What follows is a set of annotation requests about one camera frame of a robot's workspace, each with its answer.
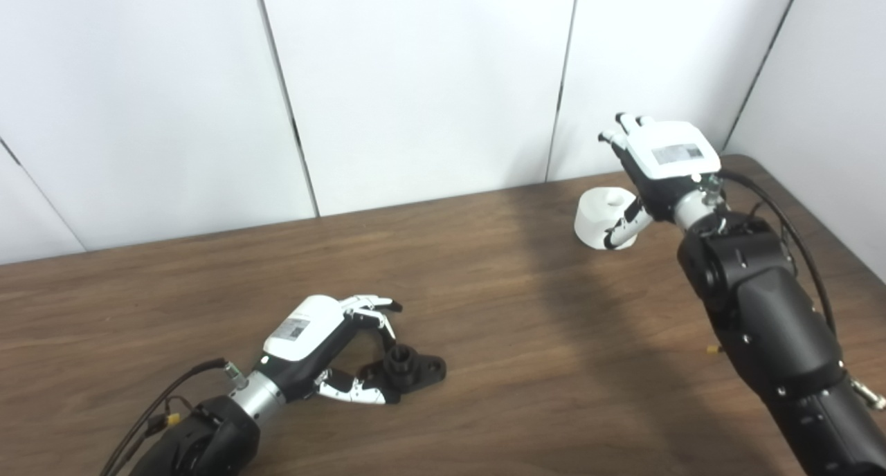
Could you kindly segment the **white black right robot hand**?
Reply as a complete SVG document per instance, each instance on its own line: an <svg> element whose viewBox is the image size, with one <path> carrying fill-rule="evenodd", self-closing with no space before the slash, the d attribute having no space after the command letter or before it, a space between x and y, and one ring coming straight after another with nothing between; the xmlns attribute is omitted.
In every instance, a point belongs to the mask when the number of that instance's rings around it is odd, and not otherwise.
<svg viewBox="0 0 886 476"><path fill-rule="evenodd" d="M682 231L716 213L723 202L721 157L689 122L616 115L618 129L598 135L610 146L636 189L620 220L605 230L602 245L617 250L652 223Z"/></svg>

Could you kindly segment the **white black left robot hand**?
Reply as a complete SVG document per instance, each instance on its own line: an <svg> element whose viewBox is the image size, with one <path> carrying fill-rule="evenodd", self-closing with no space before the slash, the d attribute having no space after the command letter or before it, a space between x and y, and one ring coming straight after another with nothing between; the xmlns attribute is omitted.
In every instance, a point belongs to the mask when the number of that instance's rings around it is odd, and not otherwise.
<svg viewBox="0 0 886 476"><path fill-rule="evenodd" d="M309 296L266 338L254 372L269 379L285 403L323 395L348 403L397 404L400 393L338 371L332 361L363 330L376 331L383 350L392 349L397 339L386 313L401 310L391 297L376 294L344 300Z"/></svg>

